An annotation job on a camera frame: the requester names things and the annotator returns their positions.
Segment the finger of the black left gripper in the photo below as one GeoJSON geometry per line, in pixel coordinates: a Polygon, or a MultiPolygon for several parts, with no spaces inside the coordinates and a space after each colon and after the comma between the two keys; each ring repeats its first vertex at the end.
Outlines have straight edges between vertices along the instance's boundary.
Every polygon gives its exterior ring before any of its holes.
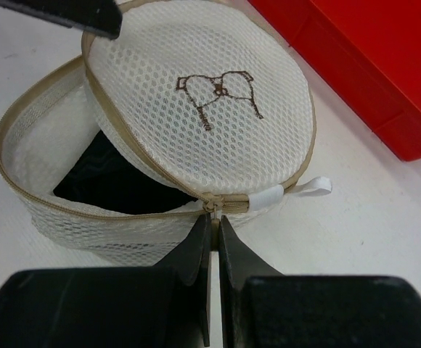
{"type": "Polygon", "coordinates": [[[108,39],[119,37],[123,21],[112,0],[0,0],[0,7],[108,39]]]}

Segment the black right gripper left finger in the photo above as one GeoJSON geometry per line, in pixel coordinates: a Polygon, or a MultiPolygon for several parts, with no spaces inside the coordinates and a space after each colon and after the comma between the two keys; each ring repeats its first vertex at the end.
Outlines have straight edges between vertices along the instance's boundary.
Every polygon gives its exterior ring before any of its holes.
{"type": "Polygon", "coordinates": [[[210,345],[211,216],[199,216],[187,237],[156,265],[175,272],[165,345],[210,345]]]}

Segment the black bra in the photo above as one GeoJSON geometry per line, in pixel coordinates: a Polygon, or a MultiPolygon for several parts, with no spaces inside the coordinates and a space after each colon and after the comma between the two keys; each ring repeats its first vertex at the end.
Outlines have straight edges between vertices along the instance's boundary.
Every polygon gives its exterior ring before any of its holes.
{"type": "Polygon", "coordinates": [[[53,193],[72,202],[129,215],[168,212],[197,201],[135,168],[101,131],[53,193]]]}

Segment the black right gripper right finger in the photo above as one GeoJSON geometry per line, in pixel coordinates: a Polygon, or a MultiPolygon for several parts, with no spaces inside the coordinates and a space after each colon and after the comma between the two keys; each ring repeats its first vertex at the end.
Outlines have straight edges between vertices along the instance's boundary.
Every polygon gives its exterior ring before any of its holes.
{"type": "Polygon", "coordinates": [[[226,216],[218,228],[218,257],[223,346],[253,347],[255,314],[249,280],[282,273],[238,237],[226,216]]]}

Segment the white mesh laundry bag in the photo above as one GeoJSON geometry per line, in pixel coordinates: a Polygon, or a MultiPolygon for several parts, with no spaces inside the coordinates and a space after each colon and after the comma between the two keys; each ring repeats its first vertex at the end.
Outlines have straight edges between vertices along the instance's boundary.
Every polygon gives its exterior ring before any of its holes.
{"type": "Polygon", "coordinates": [[[316,115],[276,31],[228,1],[127,1],[120,35],[84,32],[81,54],[27,90],[0,121],[0,173],[36,230],[121,266],[153,265],[197,217],[240,227],[286,196],[331,192],[299,179],[316,115]],[[151,179],[197,199],[129,215],[55,196],[98,132],[151,179]]]}

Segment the red plastic bin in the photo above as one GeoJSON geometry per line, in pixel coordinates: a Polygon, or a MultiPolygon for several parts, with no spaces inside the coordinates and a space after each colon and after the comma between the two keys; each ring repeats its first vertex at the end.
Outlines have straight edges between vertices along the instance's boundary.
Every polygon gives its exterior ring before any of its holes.
{"type": "Polygon", "coordinates": [[[253,7],[400,159],[421,159],[421,1],[253,7]]]}

